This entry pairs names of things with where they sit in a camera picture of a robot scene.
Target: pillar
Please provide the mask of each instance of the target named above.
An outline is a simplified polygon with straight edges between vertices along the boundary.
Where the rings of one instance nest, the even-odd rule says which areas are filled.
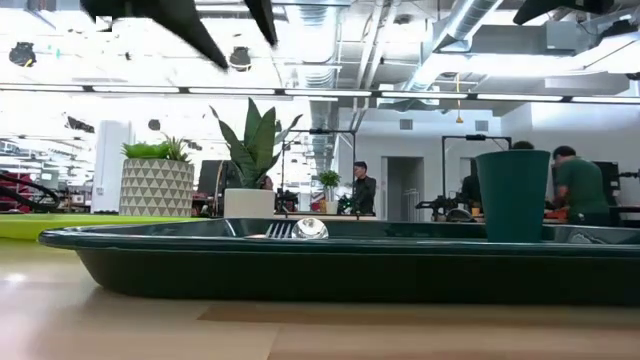
[[[122,144],[135,141],[133,126],[130,121],[103,120],[97,135],[91,212],[118,211],[125,160]]]

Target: plastic cup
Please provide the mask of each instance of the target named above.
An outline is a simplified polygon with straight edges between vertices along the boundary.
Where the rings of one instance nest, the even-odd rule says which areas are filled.
[[[476,157],[489,242],[541,241],[550,156],[509,150]]]

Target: desk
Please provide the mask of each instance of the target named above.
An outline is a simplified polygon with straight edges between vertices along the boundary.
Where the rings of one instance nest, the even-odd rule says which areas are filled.
[[[331,214],[322,214],[316,212],[295,212],[288,214],[275,214],[273,215],[276,219],[305,219],[305,218],[316,218],[319,220],[341,220],[341,221],[376,221],[376,218],[373,215],[331,215]]]

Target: doorway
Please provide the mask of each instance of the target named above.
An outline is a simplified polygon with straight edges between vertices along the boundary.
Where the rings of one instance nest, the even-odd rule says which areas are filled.
[[[415,206],[424,191],[424,158],[383,157],[382,161],[387,178],[384,218],[388,221],[422,221],[422,213]]]

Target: green table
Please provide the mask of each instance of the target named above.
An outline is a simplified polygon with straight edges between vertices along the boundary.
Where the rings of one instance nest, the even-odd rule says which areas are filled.
[[[92,226],[154,224],[178,221],[199,221],[200,218],[152,216],[75,215],[75,214],[12,214],[0,215],[0,241],[3,238],[34,241],[47,229]]]

